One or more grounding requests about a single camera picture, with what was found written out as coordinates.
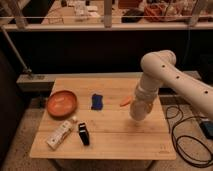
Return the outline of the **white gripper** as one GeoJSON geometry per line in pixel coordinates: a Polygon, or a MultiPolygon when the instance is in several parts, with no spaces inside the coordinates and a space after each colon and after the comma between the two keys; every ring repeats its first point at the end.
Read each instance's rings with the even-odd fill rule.
{"type": "Polygon", "coordinates": [[[134,100],[144,101],[148,106],[148,114],[149,114],[153,108],[153,103],[156,97],[157,97],[156,94],[136,93],[134,100]]]}

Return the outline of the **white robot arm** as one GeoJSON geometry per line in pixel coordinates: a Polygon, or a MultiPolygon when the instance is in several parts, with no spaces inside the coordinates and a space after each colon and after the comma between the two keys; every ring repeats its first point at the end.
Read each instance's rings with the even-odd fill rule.
{"type": "Polygon", "coordinates": [[[143,73],[130,105],[130,116],[134,120],[143,120],[151,112],[163,84],[213,120],[213,87],[181,72],[175,63],[176,55],[171,50],[150,52],[142,57],[140,66],[143,73]]]}

